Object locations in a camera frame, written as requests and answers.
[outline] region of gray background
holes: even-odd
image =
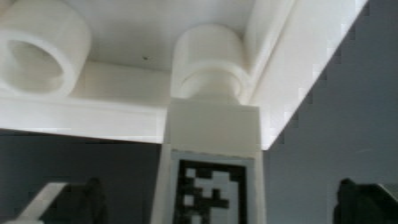
[[[371,0],[264,153],[268,224],[332,223],[342,178],[398,183],[396,86],[398,1]],[[47,181],[95,176],[110,223],[149,223],[159,146],[10,131],[0,135],[0,222]]]

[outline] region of white cylinder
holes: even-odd
[[[175,44],[172,64],[172,96],[232,94],[245,89],[246,69],[243,44],[234,32],[220,25],[189,29]]]
[[[22,95],[70,93],[90,32],[60,0],[17,0],[0,17],[0,82]]]

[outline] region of white shelf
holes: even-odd
[[[0,9],[6,9],[6,2],[0,1]],[[101,63],[86,62],[67,98],[21,98],[1,91],[0,127],[161,143],[173,42],[197,24],[218,23],[245,43],[250,94],[243,102],[261,108],[266,150],[365,0],[65,3],[86,20],[94,35],[90,59]]]

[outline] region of black object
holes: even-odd
[[[378,184],[340,181],[333,224],[398,224],[398,202]]]
[[[44,224],[106,224],[106,205],[101,183],[69,184],[51,202],[38,220]]]

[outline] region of qr code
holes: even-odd
[[[246,222],[245,166],[179,160],[173,224]]]

